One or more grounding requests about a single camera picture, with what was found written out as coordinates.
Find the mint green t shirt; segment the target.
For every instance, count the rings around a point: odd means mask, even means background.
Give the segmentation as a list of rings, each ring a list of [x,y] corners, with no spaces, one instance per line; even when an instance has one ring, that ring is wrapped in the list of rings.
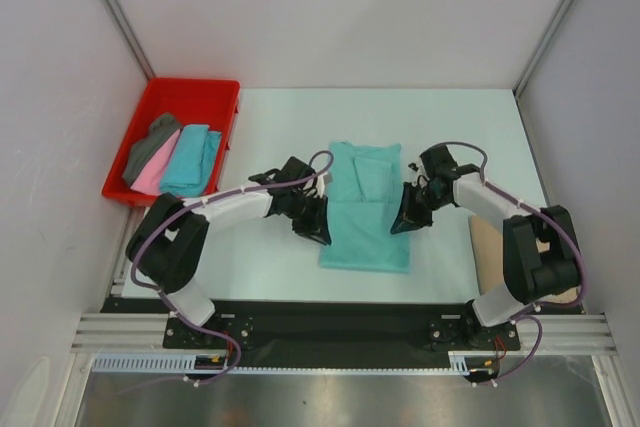
[[[333,142],[327,189],[331,244],[322,248],[326,269],[406,274],[409,238],[390,229],[403,191],[401,146],[359,146]]]

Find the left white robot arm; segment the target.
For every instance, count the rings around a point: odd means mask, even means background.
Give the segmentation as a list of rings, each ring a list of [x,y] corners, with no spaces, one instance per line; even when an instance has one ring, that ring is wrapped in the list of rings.
[[[214,344],[221,323],[214,317],[213,301],[196,281],[206,240],[244,221],[284,216],[296,235],[329,245],[325,190],[334,155],[321,150],[314,156],[322,155],[328,162],[318,170],[292,156],[283,167],[255,174],[234,189],[185,199],[160,195],[125,249],[131,281],[158,294],[197,345]]]

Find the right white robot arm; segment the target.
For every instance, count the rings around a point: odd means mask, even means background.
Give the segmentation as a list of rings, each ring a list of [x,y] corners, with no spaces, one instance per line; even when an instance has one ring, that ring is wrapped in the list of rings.
[[[451,143],[438,143],[410,164],[412,181],[403,185],[391,233],[433,224],[437,210],[465,208],[502,236],[503,281],[465,304],[454,341],[484,348],[498,329],[538,307],[554,306],[554,296],[582,292],[586,274],[573,222],[560,205],[533,207],[489,180],[485,164],[459,164]]]

